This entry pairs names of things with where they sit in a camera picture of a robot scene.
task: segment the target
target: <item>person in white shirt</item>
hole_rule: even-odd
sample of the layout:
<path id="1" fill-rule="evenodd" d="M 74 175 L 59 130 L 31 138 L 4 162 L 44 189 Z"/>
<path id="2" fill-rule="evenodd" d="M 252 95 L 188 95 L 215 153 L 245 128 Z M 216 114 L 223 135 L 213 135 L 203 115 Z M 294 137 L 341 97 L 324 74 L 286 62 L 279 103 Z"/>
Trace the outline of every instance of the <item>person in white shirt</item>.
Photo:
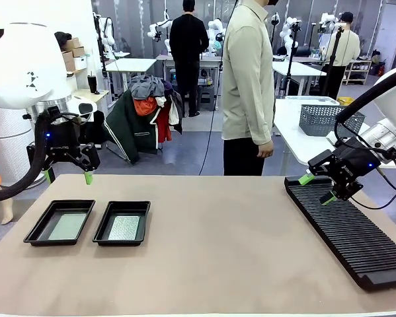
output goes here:
<path id="1" fill-rule="evenodd" d="M 262 176 L 274 144 L 272 48 L 266 5 L 278 0 L 242 0 L 231 17 L 223 52 L 224 175 Z"/>
<path id="2" fill-rule="evenodd" d="M 351 12 L 343 13 L 342 17 L 340 18 L 340 22 L 345 22 L 346 26 L 343 28 L 344 32 L 342 33 L 337 46 L 336 59 L 333 63 L 333 69 L 331 71 L 329 82 L 327 83 L 327 90 L 325 94 L 326 96 L 329 96 L 335 100 L 337 99 L 338 91 L 340 90 L 346 67 L 353 59 L 358 58 L 361 53 L 359 37 L 356 33 L 353 33 L 350 30 L 353 20 L 354 15 Z M 333 54 L 336 35 L 337 32 L 332 34 L 328 48 L 323 52 L 326 63 L 323 67 L 324 72 L 329 70 L 330 58 Z M 320 78 L 319 86 L 320 91 L 323 92 L 323 88 L 325 86 L 325 77 Z"/>

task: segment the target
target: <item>black jacket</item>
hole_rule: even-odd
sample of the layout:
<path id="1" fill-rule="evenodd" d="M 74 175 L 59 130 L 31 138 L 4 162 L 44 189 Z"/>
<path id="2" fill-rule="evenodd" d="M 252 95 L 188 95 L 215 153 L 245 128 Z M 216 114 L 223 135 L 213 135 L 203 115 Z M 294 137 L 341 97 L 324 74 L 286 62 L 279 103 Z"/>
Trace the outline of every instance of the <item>black jacket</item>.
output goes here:
<path id="1" fill-rule="evenodd" d="M 170 47 L 177 62 L 193 62 L 210 45 L 204 23 L 193 15 L 185 14 L 173 21 Z"/>
<path id="2" fill-rule="evenodd" d="M 106 117 L 104 129 L 108 139 L 115 143 L 132 163 L 139 160 L 139 152 L 157 154 L 158 128 L 155 119 L 159 111 L 139 116 L 134 108 L 130 90 L 127 90 Z"/>

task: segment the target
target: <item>black pants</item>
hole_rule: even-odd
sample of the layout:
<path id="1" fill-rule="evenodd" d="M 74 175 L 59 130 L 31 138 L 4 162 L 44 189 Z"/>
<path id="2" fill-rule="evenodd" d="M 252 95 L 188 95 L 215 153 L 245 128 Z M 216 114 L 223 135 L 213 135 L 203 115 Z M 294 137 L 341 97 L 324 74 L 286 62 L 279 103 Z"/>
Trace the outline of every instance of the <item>black pants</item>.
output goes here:
<path id="1" fill-rule="evenodd" d="M 344 71 L 346 70 L 346 66 L 333 66 L 331 69 L 331 75 L 329 79 L 329 83 L 327 84 L 327 90 L 325 96 L 328 96 L 334 100 L 337 99 L 338 91 L 340 90 L 340 86 L 343 81 Z M 322 71 L 329 71 L 329 66 L 324 65 Z M 319 79 L 319 88 L 320 93 L 323 93 L 323 89 L 325 86 L 326 76 L 323 76 Z"/>
<path id="2" fill-rule="evenodd" d="M 184 98 L 187 93 L 189 93 L 189 113 L 195 113 L 197 111 L 196 96 L 198 94 L 199 61 L 176 61 L 176 78 L 178 92 L 183 100 L 183 116 Z"/>
<path id="3" fill-rule="evenodd" d="M 224 176 L 262 176 L 264 159 L 251 138 L 224 141 Z"/>

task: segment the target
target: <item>green jacket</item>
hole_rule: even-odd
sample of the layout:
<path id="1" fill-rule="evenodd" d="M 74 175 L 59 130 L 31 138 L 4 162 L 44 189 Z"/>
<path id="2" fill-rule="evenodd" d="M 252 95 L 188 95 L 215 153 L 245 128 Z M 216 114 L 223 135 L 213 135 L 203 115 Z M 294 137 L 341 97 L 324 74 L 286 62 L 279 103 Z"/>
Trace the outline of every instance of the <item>green jacket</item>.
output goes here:
<path id="1" fill-rule="evenodd" d="M 130 163 L 139 160 L 139 152 L 157 154 L 158 127 L 155 119 L 160 109 L 147 116 L 136 113 L 130 90 L 127 90 L 114 105 L 104 121 L 108 140 L 115 143 Z"/>

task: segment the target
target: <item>black cup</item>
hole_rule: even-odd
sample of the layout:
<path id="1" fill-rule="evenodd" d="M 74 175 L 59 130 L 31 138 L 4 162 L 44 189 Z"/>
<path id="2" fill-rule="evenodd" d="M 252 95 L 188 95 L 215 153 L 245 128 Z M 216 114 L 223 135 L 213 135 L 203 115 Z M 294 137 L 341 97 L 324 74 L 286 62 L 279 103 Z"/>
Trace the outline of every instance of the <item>black cup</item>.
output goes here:
<path id="1" fill-rule="evenodd" d="M 91 93 L 93 94 L 96 93 L 98 87 L 97 77 L 89 75 L 87 77 L 87 82 L 89 83 L 89 88 L 91 89 Z"/>

